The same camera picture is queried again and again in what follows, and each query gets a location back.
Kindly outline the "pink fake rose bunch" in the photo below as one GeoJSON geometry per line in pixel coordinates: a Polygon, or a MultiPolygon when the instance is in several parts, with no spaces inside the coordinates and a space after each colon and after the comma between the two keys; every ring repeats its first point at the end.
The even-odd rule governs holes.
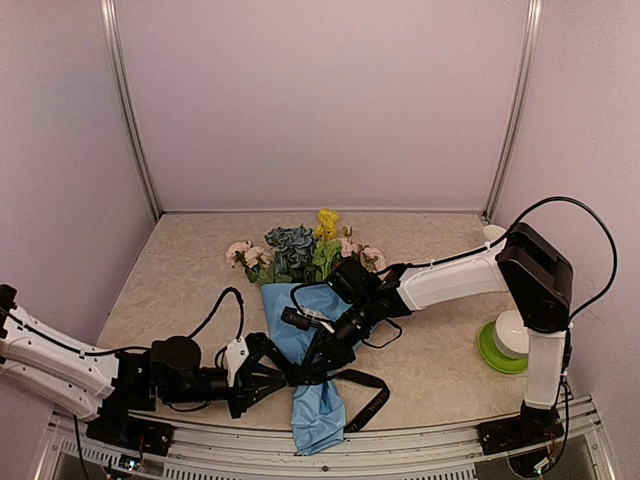
{"type": "Polygon", "coordinates": [[[370,272],[382,271],[386,267],[383,253],[376,247],[357,241],[350,225],[342,227],[339,240],[343,259],[354,258],[370,272]]]}

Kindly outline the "black ribbon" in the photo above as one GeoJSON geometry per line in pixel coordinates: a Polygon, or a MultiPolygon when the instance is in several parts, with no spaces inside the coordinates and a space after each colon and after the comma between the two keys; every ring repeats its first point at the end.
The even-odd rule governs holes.
{"type": "Polygon", "coordinates": [[[291,376],[291,426],[299,440],[319,440],[363,430],[391,397],[384,380],[364,371],[343,369],[319,377],[291,376]]]}

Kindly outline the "yellow fake flower stem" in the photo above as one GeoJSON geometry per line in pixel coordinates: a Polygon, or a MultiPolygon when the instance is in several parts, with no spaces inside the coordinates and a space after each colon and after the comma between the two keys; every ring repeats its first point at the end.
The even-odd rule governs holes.
{"type": "Polygon", "coordinates": [[[338,263],[351,254],[351,229],[348,226],[339,229],[339,214],[327,208],[318,214],[318,226],[315,230],[316,247],[312,258],[315,267],[315,281],[326,279],[338,263]]]}

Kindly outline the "blue fake rose bunch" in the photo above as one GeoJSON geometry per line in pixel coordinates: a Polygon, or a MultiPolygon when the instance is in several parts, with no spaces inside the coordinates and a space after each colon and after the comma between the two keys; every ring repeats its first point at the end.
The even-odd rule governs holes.
{"type": "Polygon", "coordinates": [[[277,283],[312,283],[316,279],[313,258],[317,239],[311,228],[276,227],[265,235],[273,250],[274,280],[277,283]]]}

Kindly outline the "light blue ceramic mug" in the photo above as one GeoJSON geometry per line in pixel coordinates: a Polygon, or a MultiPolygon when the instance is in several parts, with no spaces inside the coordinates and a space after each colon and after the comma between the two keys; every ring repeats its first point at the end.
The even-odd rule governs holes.
{"type": "Polygon", "coordinates": [[[486,225],[483,227],[483,236],[487,242],[495,242],[506,233],[506,229],[498,225],[486,225]]]}

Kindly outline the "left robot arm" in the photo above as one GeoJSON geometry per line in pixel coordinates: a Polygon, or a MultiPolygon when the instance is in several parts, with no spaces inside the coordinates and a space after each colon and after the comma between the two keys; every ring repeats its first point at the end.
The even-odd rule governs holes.
{"type": "Polygon", "coordinates": [[[232,418],[287,386],[294,367],[263,332],[232,340],[217,367],[201,364],[192,336],[149,347],[99,349],[36,320],[1,287],[1,372],[75,415],[87,437],[142,454],[165,456],[169,423],[135,417],[158,403],[224,401],[232,418]]]}

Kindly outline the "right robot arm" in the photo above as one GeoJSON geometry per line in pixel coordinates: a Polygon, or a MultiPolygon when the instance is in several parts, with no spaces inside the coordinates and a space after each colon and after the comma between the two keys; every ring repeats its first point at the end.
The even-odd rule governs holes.
{"type": "Polygon", "coordinates": [[[484,454],[493,455],[564,439],[559,395],[567,390],[573,268],[525,223],[471,251],[423,264],[399,263],[373,273],[347,259],[326,282],[348,309],[314,335],[303,360],[324,375],[355,359],[355,346],[383,320],[407,317],[448,301],[503,293],[528,339],[524,397],[517,414],[485,421],[477,431],[484,454]]]}

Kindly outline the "green plate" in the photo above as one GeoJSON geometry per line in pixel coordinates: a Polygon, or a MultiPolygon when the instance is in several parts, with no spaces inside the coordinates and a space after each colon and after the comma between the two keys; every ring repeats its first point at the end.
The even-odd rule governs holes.
{"type": "Polygon", "coordinates": [[[507,375],[524,373],[528,367],[527,358],[511,358],[503,354],[494,339],[495,321],[488,322],[480,330],[477,347],[481,358],[492,369],[507,375]]]}

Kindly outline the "white ceramic bowl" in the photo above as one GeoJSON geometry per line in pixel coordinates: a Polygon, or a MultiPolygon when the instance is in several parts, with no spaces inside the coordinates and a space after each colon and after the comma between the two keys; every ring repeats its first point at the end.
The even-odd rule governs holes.
{"type": "Polygon", "coordinates": [[[493,338],[496,347],[504,356],[511,359],[528,357],[528,330],[517,310],[507,310],[498,316],[494,324],[493,338]]]}

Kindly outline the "left aluminium frame post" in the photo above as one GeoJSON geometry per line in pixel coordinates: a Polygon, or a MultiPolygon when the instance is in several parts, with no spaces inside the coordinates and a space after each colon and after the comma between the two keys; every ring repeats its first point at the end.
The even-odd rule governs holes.
{"type": "Polygon", "coordinates": [[[119,30],[116,2],[114,0],[101,0],[100,10],[118,101],[133,155],[134,166],[141,182],[151,218],[157,223],[163,215],[163,209],[146,158],[141,132],[135,114],[119,30]]]}

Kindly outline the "aluminium frame post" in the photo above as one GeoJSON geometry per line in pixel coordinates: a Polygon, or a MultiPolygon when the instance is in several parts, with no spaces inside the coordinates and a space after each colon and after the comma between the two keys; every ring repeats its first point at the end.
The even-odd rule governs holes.
{"type": "Polygon", "coordinates": [[[525,110],[531,74],[534,68],[543,5],[544,2],[542,0],[530,0],[528,2],[516,82],[507,116],[505,133],[499,150],[495,174],[482,211],[482,214],[487,221],[491,221],[495,217],[502,192],[506,185],[508,170],[512,163],[521,120],[525,110]]]}
{"type": "Polygon", "coordinates": [[[163,215],[163,209],[146,158],[141,132],[135,114],[119,30],[116,2],[114,0],[101,0],[100,10],[118,101],[133,155],[134,166],[141,182],[151,218],[157,223],[163,215]]]}

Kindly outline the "right aluminium frame post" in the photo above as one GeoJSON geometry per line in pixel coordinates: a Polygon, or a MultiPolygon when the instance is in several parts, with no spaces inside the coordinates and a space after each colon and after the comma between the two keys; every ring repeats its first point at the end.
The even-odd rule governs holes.
{"type": "Polygon", "coordinates": [[[531,74],[534,68],[543,5],[544,2],[542,0],[530,0],[528,2],[516,82],[507,116],[505,133],[499,150],[495,174],[482,211],[482,214],[487,221],[491,221],[495,217],[502,192],[506,185],[508,170],[512,163],[521,120],[525,110],[531,74]]]}

